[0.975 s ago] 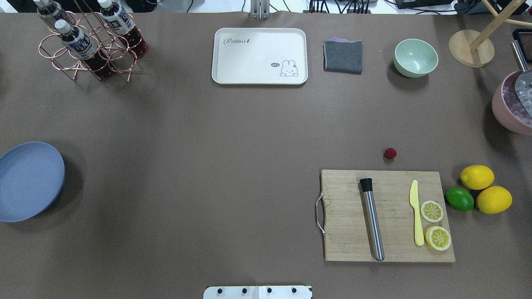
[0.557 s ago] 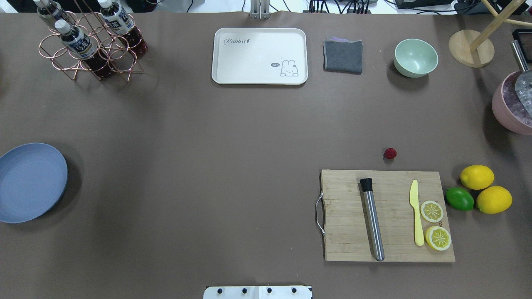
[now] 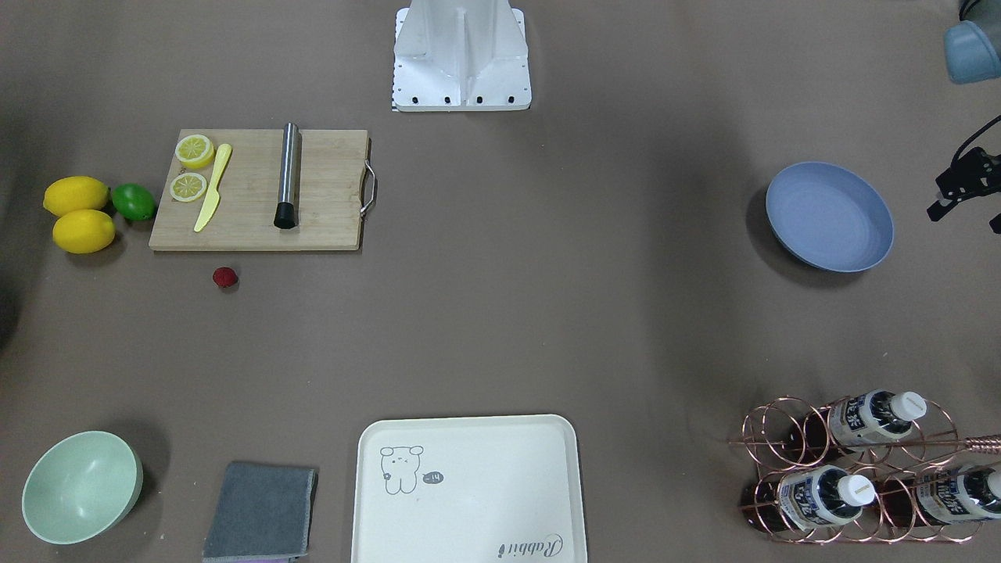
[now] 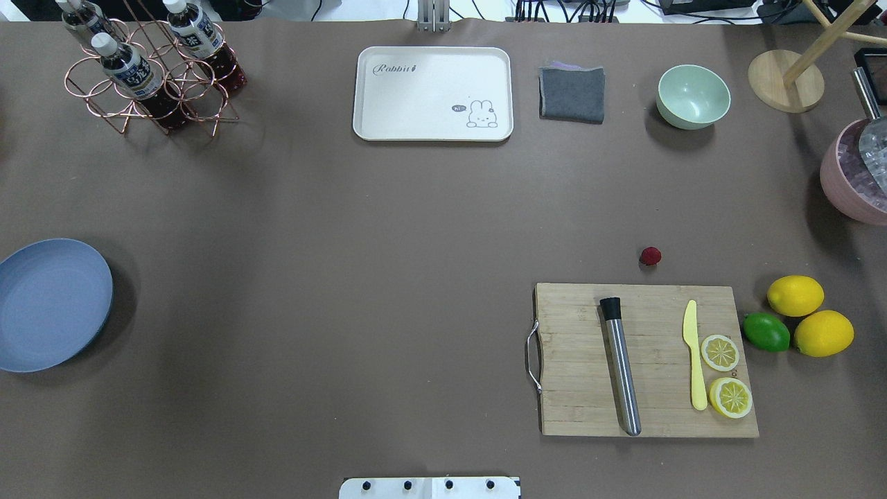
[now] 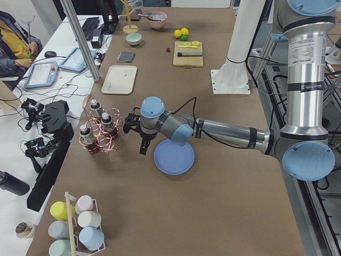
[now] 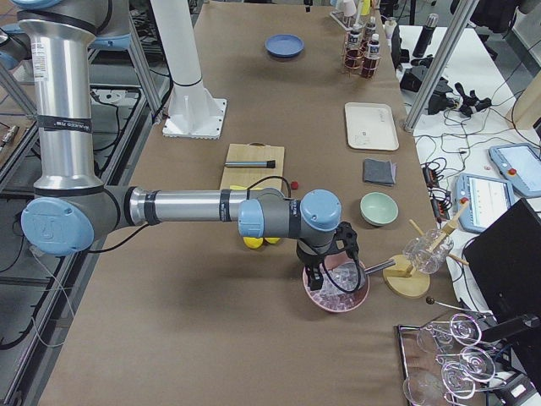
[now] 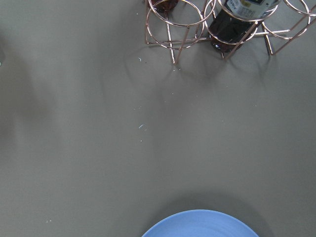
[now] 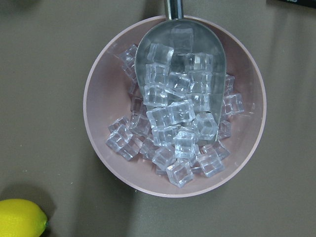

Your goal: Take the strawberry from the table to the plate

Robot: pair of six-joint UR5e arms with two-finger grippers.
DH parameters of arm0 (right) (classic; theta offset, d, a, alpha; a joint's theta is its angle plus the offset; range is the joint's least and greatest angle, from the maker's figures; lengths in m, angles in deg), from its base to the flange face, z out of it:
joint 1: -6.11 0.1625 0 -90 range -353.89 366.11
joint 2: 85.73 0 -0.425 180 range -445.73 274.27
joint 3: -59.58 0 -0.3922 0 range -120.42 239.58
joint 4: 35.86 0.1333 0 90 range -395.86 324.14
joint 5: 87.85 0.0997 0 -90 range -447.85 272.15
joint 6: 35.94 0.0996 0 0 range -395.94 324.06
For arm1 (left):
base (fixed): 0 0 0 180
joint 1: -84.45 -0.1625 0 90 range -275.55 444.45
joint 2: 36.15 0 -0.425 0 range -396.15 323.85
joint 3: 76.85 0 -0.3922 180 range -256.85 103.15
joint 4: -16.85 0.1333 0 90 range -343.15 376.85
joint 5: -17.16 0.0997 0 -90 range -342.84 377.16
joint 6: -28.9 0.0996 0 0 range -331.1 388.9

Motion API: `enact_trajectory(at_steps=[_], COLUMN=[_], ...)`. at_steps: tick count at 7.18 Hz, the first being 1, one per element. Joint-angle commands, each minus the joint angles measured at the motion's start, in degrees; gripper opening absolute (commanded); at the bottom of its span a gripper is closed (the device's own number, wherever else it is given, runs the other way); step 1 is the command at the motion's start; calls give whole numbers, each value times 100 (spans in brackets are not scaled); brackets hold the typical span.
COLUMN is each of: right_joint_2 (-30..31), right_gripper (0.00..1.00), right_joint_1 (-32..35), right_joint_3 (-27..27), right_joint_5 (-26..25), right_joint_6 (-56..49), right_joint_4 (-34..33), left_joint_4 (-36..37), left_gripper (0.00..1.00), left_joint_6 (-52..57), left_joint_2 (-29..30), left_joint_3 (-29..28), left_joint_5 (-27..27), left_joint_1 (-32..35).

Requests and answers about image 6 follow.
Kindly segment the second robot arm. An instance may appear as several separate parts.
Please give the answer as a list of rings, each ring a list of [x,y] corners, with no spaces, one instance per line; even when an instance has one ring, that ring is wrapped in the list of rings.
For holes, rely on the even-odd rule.
[[[31,60],[30,37],[18,23],[1,27],[1,65],[7,70],[17,68],[21,62]]]

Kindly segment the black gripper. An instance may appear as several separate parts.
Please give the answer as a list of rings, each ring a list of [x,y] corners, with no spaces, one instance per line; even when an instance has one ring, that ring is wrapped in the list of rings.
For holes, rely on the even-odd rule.
[[[304,264],[320,264],[323,262],[324,265],[319,265],[319,270],[315,270],[312,266],[307,267],[307,278],[308,278],[308,287],[311,291],[318,289],[319,284],[323,284],[327,279],[327,269],[333,269],[338,266],[338,254],[329,254],[328,251],[331,248],[334,248],[336,245],[330,243],[321,247],[311,247],[308,244],[305,244],[302,240],[297,241],[296,253],[299,260]]]

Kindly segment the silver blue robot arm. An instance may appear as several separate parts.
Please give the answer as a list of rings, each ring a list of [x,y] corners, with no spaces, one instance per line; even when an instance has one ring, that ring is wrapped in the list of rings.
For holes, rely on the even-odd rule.
[[[20,1],[19,27],[30,39],[36,88],[41,177],[22,212],[31,244],[50,255],[87,250],[109,233],[176,221],[235,222],[244,237],[297,243],[311,290],[324,281],[325,258],[338,252],[342,206],[317,189],[301,200],[261,190],[145,190],[108,187],[96,175],[88,50],[127,48],[125,1]]]

